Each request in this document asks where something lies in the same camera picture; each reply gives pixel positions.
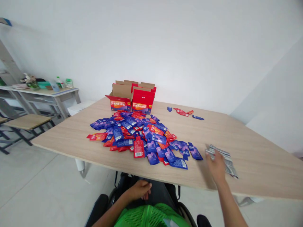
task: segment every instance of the table top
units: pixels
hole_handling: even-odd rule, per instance
[[[195,115],[205,120],[181,116],[174,109],[169,112],[168,106],[186,112],[194,110]],[[303,162],[247,128],[242,122],[227,114],[163,102],[154,102],[151,111],[178,140],[192,142],[203,158],[209,144],[230,153],[239,176],[239,179],[235,179],[226,175],[233,194],[303,200]],[[89,141],[86,138],[88,134],[104,131],[96,131],[89,125],[100,118],[110,117],[113,113],[110,101],[105,97],[33,139],[32,143],[56,153],[129,174],[216,190],[205,160],[197,161],[190,156],[186,161],[188,170],[164,166],[162,163],[152,166],[147,158],[134,159],[130,151],[109,151],[109,147],[103,147],[100,141]],[[179,151],[174,151],[174,154],[182,157]]]
[[[13,91],[17,92],[25,92],[25,93],[31,93],[36,95],[44,95],[44,96],[51,96],[56,97],[60,95],[64,95],[66,93],[70,93],[73,91],[77,91],[79,88],[61,88],[59,92],[55,92],[54,90],[48,90],[48,89],[40,89],[40,90],[31,90],[31,89],[25,89],[25,90],[19,90],[19,89],[13,89]]]

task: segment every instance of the person's left hand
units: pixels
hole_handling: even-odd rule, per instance
[[[151,193],[151,187],[151,183],[148,183],[145,180],[139,180],[132,187],[130,187],[126,193],[132,201],[139,198],[148,200],[148,194]]]

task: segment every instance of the person's right hand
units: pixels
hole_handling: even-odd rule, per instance
[[[225,162],[219,151],[215,150],[214,160],[212,160],[211,156],[206,152],[206,160],[216,185],[225,182]]]

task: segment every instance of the green container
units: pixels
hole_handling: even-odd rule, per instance
[[[48,81],[37,82],[40,89],[47,89],[45,86],[50,86],[51,84]]]

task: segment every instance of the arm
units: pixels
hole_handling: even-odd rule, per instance
[[[147,198],[148,194],[151,193],[150,189],[152,187],[151,183],[145,180],[139,180],[137,183],[124,192],[117,202],[102,215],[102,217],[92,226],[92,227],[112,227],[116,224],[120,214],[124,208],[134,200],[139,198]]]
[[[209,170],[218,188],[225,227],[248,227],[225,180],[225,163],[223,156],[216,150],[214,160],[211,159],[208,153],[206,153],[206,159]]]

